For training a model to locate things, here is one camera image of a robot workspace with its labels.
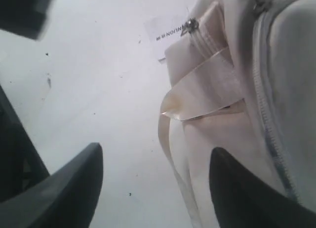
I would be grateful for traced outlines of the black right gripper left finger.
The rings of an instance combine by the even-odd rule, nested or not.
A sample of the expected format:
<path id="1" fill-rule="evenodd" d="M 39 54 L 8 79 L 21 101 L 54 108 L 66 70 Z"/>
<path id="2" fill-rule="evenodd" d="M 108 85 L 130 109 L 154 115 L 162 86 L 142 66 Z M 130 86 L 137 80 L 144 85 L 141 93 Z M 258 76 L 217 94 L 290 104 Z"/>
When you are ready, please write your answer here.
<path id="1" fill-rule="evenodd" d="M 91 143 L 39 184 L 0 205 L 2 228 L 87 228 L 103 184 L 103 152 Z"/>

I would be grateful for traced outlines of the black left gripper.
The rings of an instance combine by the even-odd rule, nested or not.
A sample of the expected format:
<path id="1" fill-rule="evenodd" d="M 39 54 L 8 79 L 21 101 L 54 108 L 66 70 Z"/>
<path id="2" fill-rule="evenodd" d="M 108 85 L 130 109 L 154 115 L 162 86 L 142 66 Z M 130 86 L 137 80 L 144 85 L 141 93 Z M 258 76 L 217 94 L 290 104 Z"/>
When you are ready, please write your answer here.
<path id="1" fill-rule="evenodd" d="M 49 172 L 3 89 L 0 90 L 0 201 L 49 177 Z"/>

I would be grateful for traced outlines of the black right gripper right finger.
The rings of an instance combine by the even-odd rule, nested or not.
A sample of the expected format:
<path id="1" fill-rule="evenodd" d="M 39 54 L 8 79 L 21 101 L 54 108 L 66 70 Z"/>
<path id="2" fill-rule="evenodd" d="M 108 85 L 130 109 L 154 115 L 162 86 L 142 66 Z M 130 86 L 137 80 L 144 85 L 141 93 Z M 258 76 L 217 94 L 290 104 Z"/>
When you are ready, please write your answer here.
<path id="1" fill-rule="evenodd" d="M 269 187 L 224 148 L 210 157 L 209 187 L 221 228 L 314 228 L 316 215 Z"/>

